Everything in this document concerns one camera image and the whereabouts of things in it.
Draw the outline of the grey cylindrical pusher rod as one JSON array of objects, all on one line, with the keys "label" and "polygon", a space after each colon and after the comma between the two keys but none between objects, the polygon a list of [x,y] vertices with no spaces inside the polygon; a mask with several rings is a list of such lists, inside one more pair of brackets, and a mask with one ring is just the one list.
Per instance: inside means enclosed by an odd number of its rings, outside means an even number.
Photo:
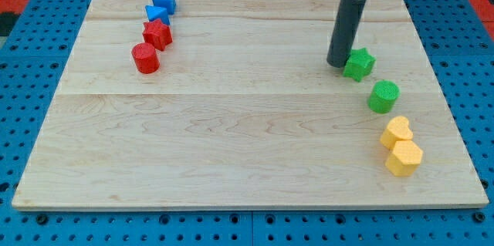
[{"label": "grey cylindrical pusher rod", "polygon": [[327,63],[332,67],[343,68],[346,65],[366,1],[340,0],[327,53]]}]

